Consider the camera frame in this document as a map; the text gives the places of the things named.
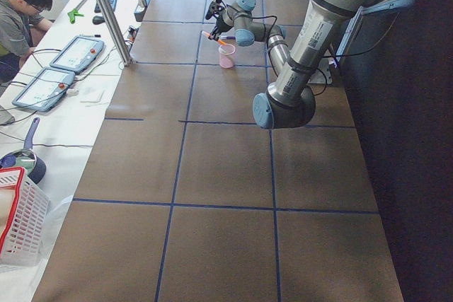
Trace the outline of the orange highlighter pen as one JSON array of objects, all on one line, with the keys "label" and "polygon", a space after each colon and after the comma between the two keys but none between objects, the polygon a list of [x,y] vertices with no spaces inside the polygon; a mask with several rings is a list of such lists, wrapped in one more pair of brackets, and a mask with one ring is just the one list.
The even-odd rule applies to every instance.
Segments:
[{"label": "orange highlighter pen", "polygon": [[214,35],[210,34],[209,32],[206,32],[206,31],[201,31],[202,35],[205,36],[208,40],[212,40],[212,41],[215,41],[217,42],[218,44],[220,45],[226,45],[227,43],[223,40],[221,40],[220,38],[218,37],[215,37]]}]

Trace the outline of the pink mesh pen holder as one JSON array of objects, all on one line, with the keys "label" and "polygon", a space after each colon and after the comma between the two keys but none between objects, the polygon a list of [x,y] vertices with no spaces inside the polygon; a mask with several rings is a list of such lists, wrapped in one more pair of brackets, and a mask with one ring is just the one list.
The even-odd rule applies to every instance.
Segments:
[{"label": "pink mesh pen holder", "polygon": [[[228,46],[228,45],[234,46],[232,44],[226,44],[226,45],[220,45],[219,47]],[[219,53],[219,65],[223,69],[230,69],[230,68],[234,67],[234,53],[231,55],[222,55]]]}]

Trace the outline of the black computer mouse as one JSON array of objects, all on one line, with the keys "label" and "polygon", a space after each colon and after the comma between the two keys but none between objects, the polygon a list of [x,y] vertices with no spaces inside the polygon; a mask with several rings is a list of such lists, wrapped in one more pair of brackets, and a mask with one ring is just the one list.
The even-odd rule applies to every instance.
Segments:
[{"label": "black computer mouse", "polygon": [[101,23],[104,23],[104,22],[105,22],[105,19],[102,16],[94,16],[92,18],[92,23],[94,25],[100,25]]}]

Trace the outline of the far teach pendant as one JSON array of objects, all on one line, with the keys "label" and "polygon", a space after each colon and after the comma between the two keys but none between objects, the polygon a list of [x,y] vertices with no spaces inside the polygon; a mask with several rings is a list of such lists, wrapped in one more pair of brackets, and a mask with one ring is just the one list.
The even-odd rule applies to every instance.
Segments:
[{"label": "far teach pendant", "polygon": [[103,51],[104,41],[96,37],[77,35],[50,62],[50,67],[80,74]]}]

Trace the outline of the teach pendant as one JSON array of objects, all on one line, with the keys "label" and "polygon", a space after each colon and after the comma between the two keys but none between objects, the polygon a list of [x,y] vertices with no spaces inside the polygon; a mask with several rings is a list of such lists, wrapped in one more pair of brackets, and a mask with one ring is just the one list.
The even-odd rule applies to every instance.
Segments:
[{"label": "teach pendant", "polygon": [[73,71],[44,67],[11,104],[18,108],[48,112],[62,99],[75,76]]},{"label": "teach pendant", "polygon": [[77,35],[50,62],[50,67],[80,74],[103,51],[104,41],[96,37]]}]

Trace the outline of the white folded cloth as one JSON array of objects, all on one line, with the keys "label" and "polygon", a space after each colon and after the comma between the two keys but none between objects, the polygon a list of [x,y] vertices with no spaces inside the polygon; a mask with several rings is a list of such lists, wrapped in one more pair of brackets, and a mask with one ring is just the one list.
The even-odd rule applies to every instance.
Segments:
[{"label": "white folded cloth", "polygon": [[101,88],[87,88],[80,97],[81,103],[99,103],[103,97],[104,90]]}]

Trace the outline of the near teach pendant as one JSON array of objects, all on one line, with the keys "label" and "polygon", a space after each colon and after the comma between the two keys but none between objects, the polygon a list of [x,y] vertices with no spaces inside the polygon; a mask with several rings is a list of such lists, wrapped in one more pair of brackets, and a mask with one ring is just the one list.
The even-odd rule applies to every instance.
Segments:
[{"label": "near teach pendant", "polygon": [[11,104],[18,108],[48,112],[62,99],[75,76],[73,71],[44,67]]}]

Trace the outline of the seated person grey shirt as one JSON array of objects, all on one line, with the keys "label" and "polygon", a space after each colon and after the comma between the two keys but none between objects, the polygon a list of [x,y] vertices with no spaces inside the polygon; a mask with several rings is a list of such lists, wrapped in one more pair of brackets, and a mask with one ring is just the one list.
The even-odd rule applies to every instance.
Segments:
[{"label": "seated person grey shirt", "polygon": [[41,16],[52,9],[53,0],[1,0],[1,82],[12,81],[52,21]]}]

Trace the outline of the blue saucepan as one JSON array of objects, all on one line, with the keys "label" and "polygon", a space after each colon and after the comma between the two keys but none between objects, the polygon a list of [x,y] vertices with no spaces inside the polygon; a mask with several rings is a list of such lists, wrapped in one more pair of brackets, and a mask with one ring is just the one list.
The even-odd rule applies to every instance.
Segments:
[{"label": "blue saucepan", "polygon": [[33,137],[39,123],[39,117],[33,119],[25,136],[23,148],[12,151],[1,158],[1,169],[22,167],[35,184],[38,184],[43,179],[47,170],[45,162],[33,150]]}]

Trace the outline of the white red plastic basket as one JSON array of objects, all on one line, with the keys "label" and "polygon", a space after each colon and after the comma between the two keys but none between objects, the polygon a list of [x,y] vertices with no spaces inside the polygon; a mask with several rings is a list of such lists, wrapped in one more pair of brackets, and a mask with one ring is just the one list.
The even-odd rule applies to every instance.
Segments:
[{"label": "white red plastic basket", "polygon": [[50,199],[22,167],[1,169],[1,271],[38,263]]}]

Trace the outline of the aluminium frame post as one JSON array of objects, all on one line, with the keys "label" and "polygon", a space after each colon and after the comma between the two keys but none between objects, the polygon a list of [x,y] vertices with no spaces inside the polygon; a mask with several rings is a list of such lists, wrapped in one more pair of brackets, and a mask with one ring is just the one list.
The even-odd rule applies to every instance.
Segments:
[{"label": "aluminium frame post", "polygon": [[100,6],[101,13],[105,19],[113,43],[121,57],[123,66],[129,66],[132,63],[132,57],[125,43],[122,31],[115,17],[114,11],[109,0],[96,0]]}]

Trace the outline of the green handled grabber tool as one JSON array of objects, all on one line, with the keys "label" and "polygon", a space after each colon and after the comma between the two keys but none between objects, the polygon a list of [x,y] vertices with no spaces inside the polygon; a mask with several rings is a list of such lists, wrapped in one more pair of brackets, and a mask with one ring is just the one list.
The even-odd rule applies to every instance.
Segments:
[{"label": "green handled grabber tool", "polygon": [[79,10],[87,1],[88,0],[81,0],[78,5],[76,5],[71,11],[67,13],[69,22],[71,24],[75,24],[76,17],[78,16],[84,17],[84,14],[80,13]]}]

